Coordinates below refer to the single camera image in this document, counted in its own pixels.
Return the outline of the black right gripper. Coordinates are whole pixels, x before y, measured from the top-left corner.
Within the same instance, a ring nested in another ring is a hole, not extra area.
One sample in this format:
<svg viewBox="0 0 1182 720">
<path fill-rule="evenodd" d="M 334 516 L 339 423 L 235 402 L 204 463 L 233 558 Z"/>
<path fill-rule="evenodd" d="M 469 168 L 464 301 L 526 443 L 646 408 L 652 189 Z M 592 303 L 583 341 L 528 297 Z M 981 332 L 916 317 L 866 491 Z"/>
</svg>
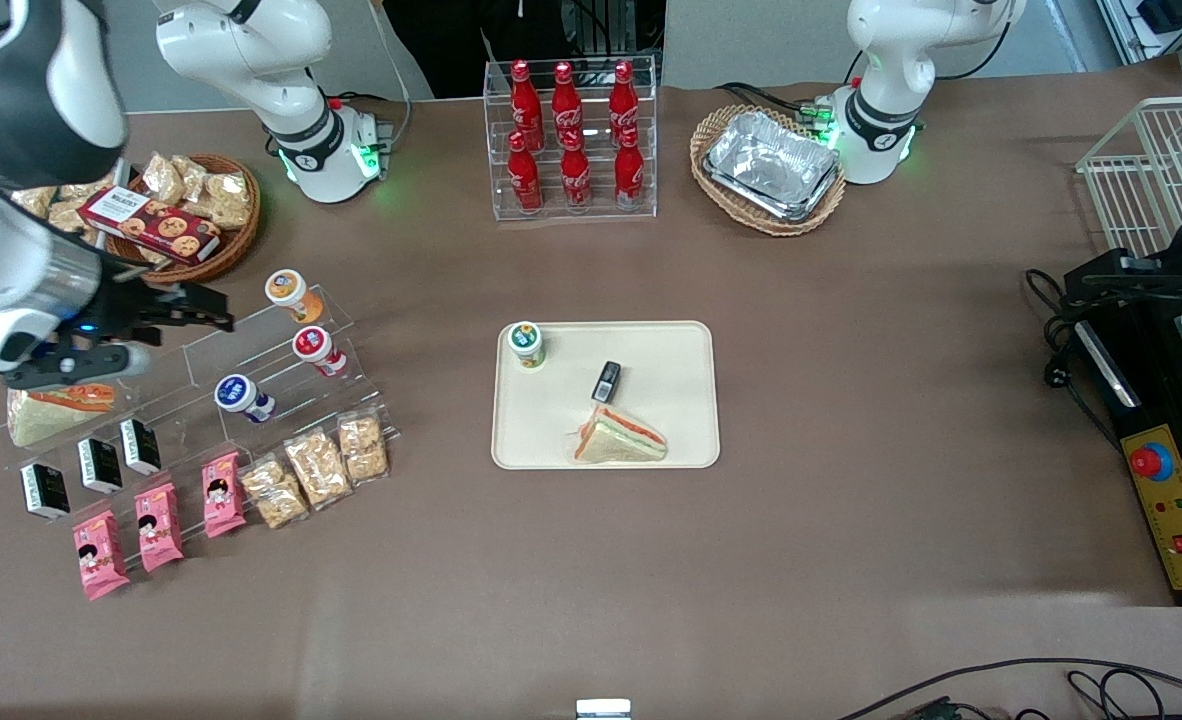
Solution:
<svg viewBox="0 0 1182 720">
<path fill-rule="evenodd" d="M 97 342 L 125 340 L 139 345 L 161 346 L 157 324 L 208 325 L 221 332 L 234 332 L 234 318 L 226 313 L 203 313 L 178 307 L 226 307 L 227 296 L 206 286 L 170 286 L 158 292 L 147 283 L 103 283 L 91 300 L 91 338 Z"/>
</svg>

